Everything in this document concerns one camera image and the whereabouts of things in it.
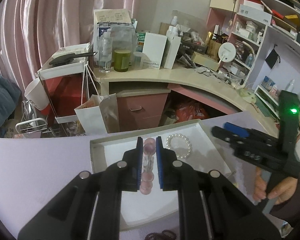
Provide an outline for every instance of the white cup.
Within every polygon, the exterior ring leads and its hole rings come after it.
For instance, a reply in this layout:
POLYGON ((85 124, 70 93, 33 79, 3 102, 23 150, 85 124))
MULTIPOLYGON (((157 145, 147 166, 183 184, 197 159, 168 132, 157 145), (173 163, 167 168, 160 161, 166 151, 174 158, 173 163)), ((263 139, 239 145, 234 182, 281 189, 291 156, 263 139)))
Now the white cup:
POLYGON ((31 101, 39 110, 45 109, 49 104, 49 98, 39 78, 36 78, 27 86, 25 98, 31 101))

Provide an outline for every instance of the black pouch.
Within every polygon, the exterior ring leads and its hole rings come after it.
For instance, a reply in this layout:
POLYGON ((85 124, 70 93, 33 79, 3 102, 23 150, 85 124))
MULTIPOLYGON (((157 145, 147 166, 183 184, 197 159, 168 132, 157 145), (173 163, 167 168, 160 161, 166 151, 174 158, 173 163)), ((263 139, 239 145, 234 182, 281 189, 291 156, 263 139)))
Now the black pouch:
POLYGON ((274 48, 277 46, 277 44, 274 45, 273 50, 270 52, 268 57, 266 58, 266 62, 269 65, 269 67, 272 69, 274 65, 277 63, 279 59, 279 63, 281 63, 280 56, 278 53, 274 50, 274 48))

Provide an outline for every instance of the pearl bracelet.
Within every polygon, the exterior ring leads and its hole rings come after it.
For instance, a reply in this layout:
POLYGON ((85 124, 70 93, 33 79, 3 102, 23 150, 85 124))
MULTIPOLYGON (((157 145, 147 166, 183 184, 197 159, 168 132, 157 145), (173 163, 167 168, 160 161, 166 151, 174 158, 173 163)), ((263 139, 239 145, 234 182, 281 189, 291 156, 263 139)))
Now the pearl bracelet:
POLYGON ((166 147, 169 150, 171 150, 171 140, 172 140, 172 138, 181 138, 181 139, 184 139, 186 141, 187 146, 188 146, 187 154, 185 154, 185 155, 179 155, 178 153, 176 153, 176 156, 177 156, 177 158, 181 158, 181 159, 188 158, 191 155, 191 153, 192 153, 192 146, 191 146, 189 138, 187 138, 186 136, 184 136, 181 133, 179 133, 179 134, 175 133, 175 134, 169 135, 168 138, 167 138, 167 140, 166 140, 166 147))

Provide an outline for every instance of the wall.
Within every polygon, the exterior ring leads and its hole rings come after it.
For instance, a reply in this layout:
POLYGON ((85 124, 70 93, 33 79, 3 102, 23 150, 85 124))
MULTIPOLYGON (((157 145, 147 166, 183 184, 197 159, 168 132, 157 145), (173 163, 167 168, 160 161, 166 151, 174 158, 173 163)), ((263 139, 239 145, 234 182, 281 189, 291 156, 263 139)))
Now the wall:
POLYGON ((300 56, 291 51, 285 44, 276 42, 278 44, 275 47, 275 51, 281 57, 281 63, 277 62, 274 68, 271 70, 266 62, 263 63, 261 71, 256 79, 253 89, 257 87, 265 76, 271 78, 276 84, 279 90, 285 89, 288 83, 295 79, 294 93, 300 92, 300 56))
POLYGON ((160 23, 171 21, 173 10, 206 20, 211 0, 141 0, 137 13, 137 30, 157 33, 160 23))

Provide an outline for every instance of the white table surface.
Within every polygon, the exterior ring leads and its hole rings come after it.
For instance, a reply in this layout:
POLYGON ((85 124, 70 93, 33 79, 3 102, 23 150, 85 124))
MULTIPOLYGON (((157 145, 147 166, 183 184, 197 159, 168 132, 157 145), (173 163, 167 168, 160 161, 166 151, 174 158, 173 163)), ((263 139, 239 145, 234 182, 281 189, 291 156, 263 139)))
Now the white table surface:
MULTIPOLYGON (((264 131, 250 115, 241 112, 203 120, 207 127, 231 122, 264 131)), ((90 140, 103 136, 49 139, 0 139, 0 220, 17 238, 21 228, 81 171, 92 172, 90 140)), ((236 171, 239 189, 251 199, 254 166, 232 156, 229 145, 212 138, 229 168, 236 171)), ((151 232, 178 232, 178 214, 120 233, 120 239, 143 240, 151 232)))

